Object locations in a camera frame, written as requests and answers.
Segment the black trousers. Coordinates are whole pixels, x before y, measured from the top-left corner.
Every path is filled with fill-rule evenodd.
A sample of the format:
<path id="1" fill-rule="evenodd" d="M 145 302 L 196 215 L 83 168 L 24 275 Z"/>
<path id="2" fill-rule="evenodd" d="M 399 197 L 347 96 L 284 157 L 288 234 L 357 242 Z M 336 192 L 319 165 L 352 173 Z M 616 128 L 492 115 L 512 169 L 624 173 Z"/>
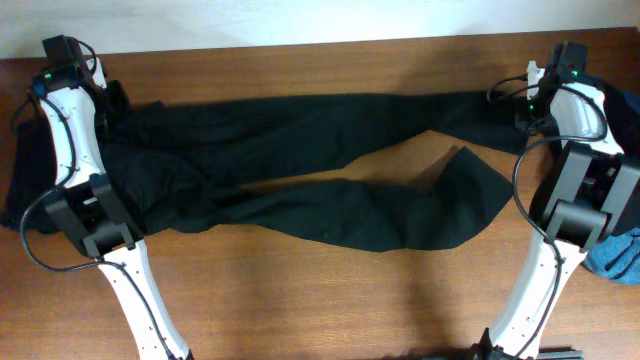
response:
<path id="1" fill-rule="evenodd" d="M 100 152 L 149 235 L 248 224 L 370 252 L 434 251 L 476 236 L 512 195 L 468 148 L 427 189 L 333 180 L 261 194 L 248 185 L 340 169 L 426 131 L 517 154 L 527 138 L 514 112 L 481 92 L 157 102 L 113 119 Z"/>

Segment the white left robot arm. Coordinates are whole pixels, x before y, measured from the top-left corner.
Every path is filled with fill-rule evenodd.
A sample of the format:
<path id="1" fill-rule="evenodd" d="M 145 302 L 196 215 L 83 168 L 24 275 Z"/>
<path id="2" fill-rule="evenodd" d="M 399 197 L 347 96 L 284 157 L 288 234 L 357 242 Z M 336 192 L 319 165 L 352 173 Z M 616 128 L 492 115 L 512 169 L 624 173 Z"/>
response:
<path id="1" fill-rule="evenodd" d="M 106 75 L 85 43 L 65 35 L 42 42 L 49 65 L 31 90 L 52 136 L 56 177 L 40 195 L 48 217 L 111 285 L 142 359 L 190 359 L 155 283 L 144 235 L 110 183 L 96 128 L 106 123 Z"/>

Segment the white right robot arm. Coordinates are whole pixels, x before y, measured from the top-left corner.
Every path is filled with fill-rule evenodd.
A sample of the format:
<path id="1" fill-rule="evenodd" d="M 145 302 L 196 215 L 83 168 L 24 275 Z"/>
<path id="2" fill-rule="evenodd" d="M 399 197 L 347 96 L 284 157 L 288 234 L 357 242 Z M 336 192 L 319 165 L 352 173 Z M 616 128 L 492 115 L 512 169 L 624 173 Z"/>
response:
<path id="1" fill-rule="evenodd" d="M 537 136 L 529 154 L 549 145 L 554 163 L 529 207 L 528 255 L 504 311 L 467 358 L 580 359 L 573 348 L 543 350 L 542 333 L 563 288 L 598 244 L 639 223 L 639 100 L 586 72 L 587 48 L 565 41 L 546 67 L 528 65 L 521 80 L 528 118 L 518 129 Z"/>

